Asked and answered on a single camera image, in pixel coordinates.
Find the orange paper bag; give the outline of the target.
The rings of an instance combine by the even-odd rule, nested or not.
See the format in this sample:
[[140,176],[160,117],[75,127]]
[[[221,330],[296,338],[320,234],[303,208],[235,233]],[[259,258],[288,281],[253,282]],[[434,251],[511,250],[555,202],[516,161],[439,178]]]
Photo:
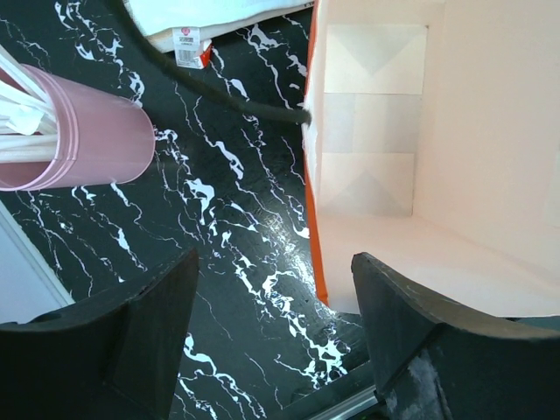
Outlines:
[[481,312],[559,313],[559,4],[316,1],[304,105],[318,298],[367,252]]

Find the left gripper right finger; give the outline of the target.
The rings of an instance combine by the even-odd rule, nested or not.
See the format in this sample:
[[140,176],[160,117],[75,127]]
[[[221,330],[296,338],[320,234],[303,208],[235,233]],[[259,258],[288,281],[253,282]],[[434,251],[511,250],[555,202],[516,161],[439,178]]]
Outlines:
[[377,394],[392,419],[557,419],[559,318],[474,310],[353,257]]

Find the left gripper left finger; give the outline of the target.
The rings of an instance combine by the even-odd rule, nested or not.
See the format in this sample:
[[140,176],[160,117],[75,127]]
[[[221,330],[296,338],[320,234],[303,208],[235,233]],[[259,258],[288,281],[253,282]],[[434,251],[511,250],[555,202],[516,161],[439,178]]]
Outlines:
[[140,278],[1,325],[3,419],[166,419],[200,265],[184,251]]

